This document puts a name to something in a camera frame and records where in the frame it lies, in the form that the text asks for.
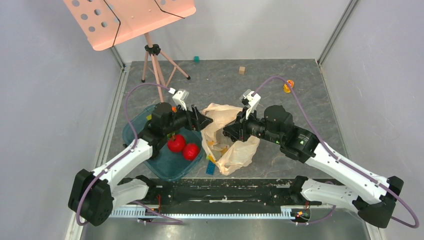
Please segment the translucent cream plastic bag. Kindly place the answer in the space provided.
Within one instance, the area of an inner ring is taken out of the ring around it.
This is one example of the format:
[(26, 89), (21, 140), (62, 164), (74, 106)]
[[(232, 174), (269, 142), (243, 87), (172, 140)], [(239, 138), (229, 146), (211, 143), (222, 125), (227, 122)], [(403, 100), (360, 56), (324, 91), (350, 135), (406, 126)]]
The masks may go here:
[(224, 136), (223, 128), (234, 121), (241, 111), (241, 107), (217, 103), (210, 103), (201, 111), (213, 120), (200, 131), (202, 147), (220, 173), (226, 176), (252, 163), (260, 144), (260, 139), (255, 136), (250, 136), (247, 141), (235, 142)]

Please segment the red fake tomato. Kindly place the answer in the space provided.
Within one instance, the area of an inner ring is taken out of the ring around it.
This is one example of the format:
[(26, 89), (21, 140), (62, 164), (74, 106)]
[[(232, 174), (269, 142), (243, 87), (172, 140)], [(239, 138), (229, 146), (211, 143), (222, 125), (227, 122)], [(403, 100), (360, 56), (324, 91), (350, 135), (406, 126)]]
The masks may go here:
[(183, 135), (175, 134), (167, 142), (168, 149), (173, 153), (181, 152), (186, 146), (186, 140)]

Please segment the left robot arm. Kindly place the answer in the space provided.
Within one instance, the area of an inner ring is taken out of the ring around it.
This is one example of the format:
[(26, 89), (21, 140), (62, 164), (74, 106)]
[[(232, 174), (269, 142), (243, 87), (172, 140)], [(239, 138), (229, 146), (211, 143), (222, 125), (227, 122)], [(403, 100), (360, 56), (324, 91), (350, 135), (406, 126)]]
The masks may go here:
[(135, 167), (156, 157), (167, 144), (168, 135), (180, 129), (201, 131), (213, 123), (213, 119), (199, 112), (195, 105), (191, 109), (169, 103), (158, 103), (152, 109), (151, 118), (143, 129), (134, 132), (134, 140), (107, 163), (91, 171), (80, 170), (74, 178), (68, 207), (76, 213), (77, 224), (99, 226), (112, 211), (136, 200), (153, 203), (157, 190), (145, 181), (135, 178), (121, 183)]

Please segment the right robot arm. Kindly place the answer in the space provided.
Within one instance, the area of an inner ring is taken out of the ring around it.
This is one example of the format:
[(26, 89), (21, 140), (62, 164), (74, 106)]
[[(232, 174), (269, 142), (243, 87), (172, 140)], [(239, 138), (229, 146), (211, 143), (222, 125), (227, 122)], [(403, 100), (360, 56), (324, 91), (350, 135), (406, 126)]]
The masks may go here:
[(286, 157), (319, 169), (341, 183), (331, 185), (297, 176), (288, 191), (293, 203), (307, 200), (346, 208), (378, 228), (386, 228), (393, 219), (396, 197), (404, 181), (397, 176), (377, 175), (350, 161), (327, 143), (321, 143), (311, 131), (296, 126), (292, 114), (283, 106), (267, 107), (261, 119), (255, 112), (247, 114), (244, 108), (235, 121), (223, 128), (223, 134), (234, 142), (257, 137), (277, 144)]

